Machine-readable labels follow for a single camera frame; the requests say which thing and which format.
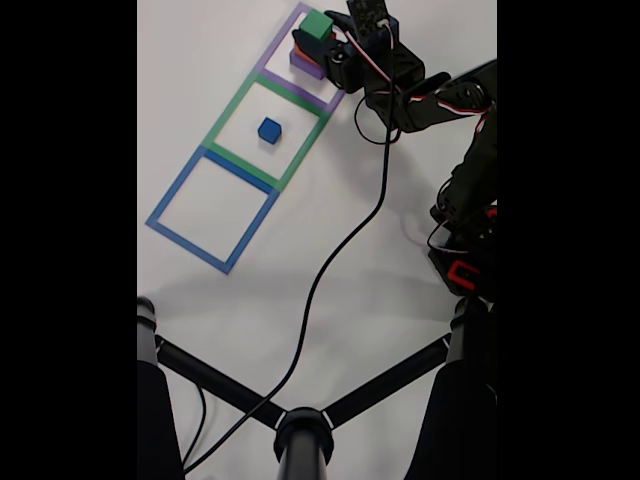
blue square outline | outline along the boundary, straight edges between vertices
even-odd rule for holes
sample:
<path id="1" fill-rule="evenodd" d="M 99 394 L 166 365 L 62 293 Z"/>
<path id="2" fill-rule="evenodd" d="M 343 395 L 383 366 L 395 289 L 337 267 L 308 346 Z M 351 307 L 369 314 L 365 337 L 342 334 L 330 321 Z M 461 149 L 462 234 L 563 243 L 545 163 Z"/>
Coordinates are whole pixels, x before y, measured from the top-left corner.
<path id="1" fill-rule="evenodd" d="M 211 160 L 218 166 L 233 173 L 238 178 L 241 178 L 242 180 L 246 181 L 250 185 L 256 187 L 257 189 L 267 194 L 266 201 L 264 202 L 262 207 L 260 207 L 260 210 L 258 210 L 258 213 L 254 217 L 254 219 L 251 221 L 251 223 L 249 224 L 249 227 L 244 232 L 244 234 L 238 241 L 238 244 L 235 246 L 235 248 L 233 249 L 233 251 L 229 255 L 229 258 L 227 258 L 226 261 L 222 261 L 219 258 L 215 257 L 214 255 L 211 255 L 209 252 L 191 243 L 182 235 L 179 235 L 178 233 L 174 232 L 170 228 L 160 223 L 160 216 L 164 213 L 167 206 L 169 206 L 169 203 L 171 203 L 171 200 L 173 200 L 173 197 L 176 195 L 176 193 L 178 193 L 178 190 L 180 190 L 180 187 L 182 187 L 185 180 L 191 174 L 191 172 L 193 171 L 193 169 L 195 168 L 195 166 L 198 164 L 198 162 L 202 157 L 205 157 Z M 275 203 L 279 195 L 280 195 L 280 192 L 275 188 L 271 187 L 270 185 L 263 182 L 259 178 L 254 177 L 250 173 L 236 166 L 234 163 L 231 163 L 226 158 L 200 145 L 198 148 L 196 148 L 196 151 L 193 152 L 193 155 L 191 155 L 191 158 L 189 158 L 189 161 L 187 162 L 187 164 L 182 168 L 182 171 L 178 174 L 176 179 L 173 181 L 173 183 L 167 190 L 167 193 L 164 194 L 164 196 L 162 197 L 158 205 L 156 205 L 156 208 L 153 209 L 153 212 L 151 212 L 151 215 L 149 215 L 149 218 L 144 223 L 148 227 L 154 229 L 159 234 L 163 235 L 164 237 L 168 238 L 172 242 L 181 246 L 182 248 L 192 253 L 196 257 L 200 258 L 201 260 L 205 261 L 212 267 L 215 267 L 225 275 L 228 275 L 231 269 L 233 268 L 233 266 L 238 261 L 238 258 L 240 258 L 240 255 L 242 254 L 244 249 L 249 244 L 249 241 L 258 230 L 258 227 L 260 227 L 260 224 L 262 223 L 264 218 L 267 216 L 267 213 L 269 213 L 269 210 L 271 210 L 271 207 L 273 206 L 273 204 Z"/>

purple square outline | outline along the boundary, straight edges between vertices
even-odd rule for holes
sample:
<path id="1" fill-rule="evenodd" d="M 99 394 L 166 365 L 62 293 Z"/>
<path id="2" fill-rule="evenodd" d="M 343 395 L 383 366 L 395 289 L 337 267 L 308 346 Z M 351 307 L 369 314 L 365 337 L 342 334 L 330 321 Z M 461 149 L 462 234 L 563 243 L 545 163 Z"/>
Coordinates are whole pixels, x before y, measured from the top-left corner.
<path id="1" fill-rule="evenodd" d="M 278 49 L 280 42 L 282 42 L 287 33 L 289 33 L 289 30 L 291 29 L 297 18 L 300 16 L 300 14 L 309 13 L 310 11 L 311 7 L 305 3 L 300 2 L 298 3 L 298 5 L 296 5 L 296 8 L 293 9 L 293 12 L 291 12 L 289 18 L 287 18 L 287 20 L 284 22 L 284 25 L 282 25 L 280 30 L 278 30 L 278 33 L 275 37 L 273 37 L 273 40 L 271 40 L 271 43 L 260 57 L 260 60 L 258 60 L 258 63 L 256 63 L 255 70 L 272 82 L 275 82 L 281 87 L 286 88 L 290 92 L 304 98 L 312 105 L 321 108 L 327 113 L 333 113 L 333 111 L 338 106 L 338 103 L 340 103 L 340 100 L 342 100 L 342 97 L 344 97 L 344 90 L 338 90 L 331 101 L 327 104 L 315 95 L 307 92 L 304 88 L 294 85 L 293 83 L 285 80 L 281 76 L 276 75 L 266 68 L 267 62 L 273 56 L 274 52 Z"/>

purple block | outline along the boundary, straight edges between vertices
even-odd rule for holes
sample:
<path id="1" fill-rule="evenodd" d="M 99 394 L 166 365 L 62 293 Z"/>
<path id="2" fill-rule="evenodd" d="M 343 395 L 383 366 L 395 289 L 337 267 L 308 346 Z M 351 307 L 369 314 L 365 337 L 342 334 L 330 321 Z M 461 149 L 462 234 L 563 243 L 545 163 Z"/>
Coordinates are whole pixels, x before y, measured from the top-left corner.
<path id="1" fill-rule="evenodd" d="M 300 70 L 304 70 L 309 75 L 317 78 L 318 80 L 322 80 L 324 78 L 324 71 L 322 70 L 322 67 L 320 67 L 320 65 L 314 65 L 313 63 L 309 63 L 304 58 L 300 58 L 298 55 L 296 55 L 295 50 L 291 50 L 291 53 L 289 54 L 289 61 L 294 67 L 298 67 Z"/>

green square outline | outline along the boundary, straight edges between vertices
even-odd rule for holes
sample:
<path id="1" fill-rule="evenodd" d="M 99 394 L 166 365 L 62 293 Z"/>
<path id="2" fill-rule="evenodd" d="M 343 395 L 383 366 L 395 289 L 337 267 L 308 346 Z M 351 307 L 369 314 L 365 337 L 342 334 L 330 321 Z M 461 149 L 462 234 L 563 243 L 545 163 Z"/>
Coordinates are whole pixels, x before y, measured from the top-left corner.
<path id="1" fill-rule="evenodd" d="M 215 142 L 215 139 L 217 138 L 218 134 L 222 131 L 225 124 L 227 123 L 229 118 L 231 118 L 231 115 L 233 115 L 233 112 L 236 110 L 240 102 L 244 99 L 245 95 L 247 94 L 247 92 L 249 91 L 249 89 L 254 83 L 258 83 L 262 85 L 268 90 L 271 90 L 273 93 L 283 97 L 286 100 L 289 100 L 295 105 L 298 105 L 299 107 L 304 108 L 305 110 L 313 113 L 318 117 L 318 121 L 311 129 L 311 132 L 309 132 L 309 135 L 307 136 L 305 141 L 302 142 L 302 145 L 300 146 L 296 154 L 293 156 L 293 159 L 289 163 L 289 166 L 284 171 L 280 179 L 276 179 L 272 177 L 268 173 L 264 172 L 263 170 L 259 169 L 258 167 L 247 162 L 243 158 L 239 157 L 238 155 L 234 154 L 233 152 L 227 150 L 226 148 L 222 147 L 221 145 Z M 302 163 L 302 160 L 307 155 L 307 153 L 313 146 L 314 142 L 316 141 L 316 139 L 324 129 L 325 125 L 329 121 L 329 118 L 331 118 L 331 113 L 328 113 L 324 111 L 322 108 L 319 108 L 311 104 L 304 98 L 278 85 L 272 80 L 264 77 L 262 74 L 260 74 L 256 70 L 252 70 L 249 73 L 249 75 L 247 75 L 247 77 L 244 79 L 244 81 L 242 82 L 242 84 L 240 85 L 236 93 L 233 95 L 233 97 L 231 98 L 231 100 L 223 110 L 222 114 L 220 114 L 220 116 L 218 117 L 216 122 L 213 124 L 213 126 L 211 127 L 207 135 L 204 137 L 200 145 L 205 148 L 208 148 L 209 150 L 217 153 L 218 155 L 221 155 L 222 157 L 229 160 L 231 163 L 237 165 L 239 168 L 246 171 L 247 173 L 259 178 L 260 180 L 265 182 L 267 185 L 275 188 L 279 192 L 282 192 L 284 188 L 287 186 L 287 184 L 289 183 L 289 181 L 291 180 L 291 178 L 293 177 L 293 174 L 296 172 L 296 170 Z"/>

black cable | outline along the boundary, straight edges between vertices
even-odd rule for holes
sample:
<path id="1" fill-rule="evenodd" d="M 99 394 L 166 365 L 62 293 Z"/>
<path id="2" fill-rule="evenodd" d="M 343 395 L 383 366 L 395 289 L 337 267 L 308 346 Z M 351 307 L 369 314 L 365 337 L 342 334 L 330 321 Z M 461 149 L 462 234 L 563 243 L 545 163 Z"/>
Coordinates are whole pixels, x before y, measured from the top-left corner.
<path id="1" fill-rule="evenodd" d="M 327 258 L 324 262 L 324 264 L 322 265 L 322 267 L 320 268 L 320 270 L 318 271 L 316 278 L 313 280 L 313 283 L 311 284 L 311 290 L 309 291 L 309 296 L 307 297 L 307 303 L 304 307 L 304 314 L 302 316 L 302 326 L 300 327 L 300 336 L 298 338 L 298 346 L 296 348 L 296 353 L 293 356 L 293 361 L 291 362 L 291 366 L 289 367 L 289 370 L 287 371 L 287 373 L 285 374 L 284 377 L 282 377 L 282 380 L 280 380 L 280 382 L 278 383 L 278 385 L 275 386 L 275 388 L 273 390 L 271 390 L 271 392 L 269 392 L 269 394 L 267 394 L 266 397 L 264 397 L 260 402 L 258 402 L 258 404 L 253 407 L 249 412 L 247 412 L 247 414 L 242 417 L 240 420 L 238 420 L 238 422 L 236 422 L 236 424 L 231 427 L 229 429 L 229 431 L 227 433 L 225 433 L 222 438 L 220 440 L 218 440 L 216 442 L 216 444 L 211 447 L 209 450 L 207 450 L 200 458 L 198 458 L 195 462 L 193 462 L 191 465 L 189 465 L 188 468 L 185 469 L 184 474 L 187 475 L 189 472 L 193 471 L 193 469 L 195 469 L 198 465 L 200 465 L 202 462 L 204 462 L 207 458 L 209 458 L 218 448 L 220 448 L 220 446 L 226 442 L 229 437 L 231 437 L 231 435 L 233 435 L 243 424 L 244 422 L 246 422 L 249 418 L 251 418 L 251 416 L 256 413 L 258 410 L 260 410 L 260 408 L 262 408 L 262 406 L 269 402 L 281 389 L 282 387 L 284 387 L 284 385 L 287 383 L 287 381 L 291 378 L 291 376 L 293 375 L 293 371 L 295 370 L 296 366 L 298 365 L 298 361 L 300 360 L 300 354 L 302 353 L 302 345 L 304 343 L 304 337 L 305 334 L 307 332 L 307 324 L 309 323 L 309 312 L 311 311 L 311 301 L 313 300 L 313 296 L 316 292 L 316 289 L 318 288 L 318 283 L 320 283 L 320 279 L 322 278 L 322 275 L 324 274 L 324 272 L 327 270 L 327 268 L 329 268 L 329 265 L 331 264 L 331 262 L 333 261 L 334 258 L 336 258 L 338 256 L 338 254 L 340 253 L 340 251 L 353 239 L 353 237 L 355 237 L 360 230 L 362 230 L 372 219 L 373 217 L 375 217 L 377 215 L 377 213 L 380 211 L 380 208 L 382 207 L 382 204 L 384 202 L 384 198 L 386 196 L 387 193 L 387 174 L 389 171 L 389 150 L 391 147 L 391 123 L 393 120 L 393 107 L 394 107 L 394 94 L 395 94 L 395 80 L 396 80 L 396 68 L 395 68 L 395 56 L 394 56 L 394 52 L 391 52 L 391 82 L 390 82 L 390 90 L 391 93 L 389 94 L 389 121 L 387 122 L 387 135 L 386 135 L 386 140 L 384 143 L 384 159 L 383 159 L 383 166 L 382 166 L 382 187 L 380 189 L 380 198 L 378 200 L 377 205 L 375 206 L 375 208 L 371 211 L 371 213 L 367 216 L 367 218 L 365 218 L 360 225 L 358 225 L 353 232 L 351 232 L 347 238 L 345 238 L 342 243 L 340 243 L 340 245 L 338 245 L 338 247 L 331 253 L 331 255 L 329 255 L 329 258 Z"/>
<path id="2" fill-rule="evenodd" d="M 356 124 L 356 129 L 358 130 L 358 133 L 360 134 L 360 136 L 362 138 L 364 138 L 367 142 L 369 143 L 373 143 L 374 145 L 384 145 L 386 142 L 376 142 L 375 140 L 371 140 L 369 137 L 367 137 L 364 133 L 362 133 L 362 130 L 360 129 L 360 125 L 358 124 L 358 110 L 360 110 L 360 105 L 362 105 L 362 103 L 367 99 L 367 97 L 373 93 L 377 93 L 375 91 L 371 91 L 369 93 L 367 93 L 364 97 L 362 97 L 360 99 L 360 101 L 358 102 L 358 105 L 356 106 L 356 109 L 353 112 L 353 123 Z M 394 137 L 393 140 L 391 140 L 391 144 L 396 143 L 398 140 L 400 140 L 400 129 L 398 128 L 398 133 L 396 133 L 396 136 Z"/>
<path id="3" fill-rule="evenodd" d="M 184 466 L 187 464 L 189 455 L 191 455 L 191 452 L 193 451 L 193 449 L 196 446 L 196 443 L 198 442 L 198 438 L 200 438 L 200 434 L 202 433 L 202 428 L 204 427 L 204 421 L 207 418 L 207 402 L 204 399 L 204 392 L 202 391 L 202 388 L 200 387 L 200 385 L 196 385 L 196 388 L 198 389 L 198 393 L 200 394 L 200 400 L 202 401 L 202 418 L 200 419 L 200 426 L 198 426 L 198 431 L 196 432 L 196 436 L 193 438 L 193 442 L 191 442 L 191 446 L 187 450 L 187 454 L 184 456 L 184 460 L 182 460 L 182 468 L 184 468 Z"/>

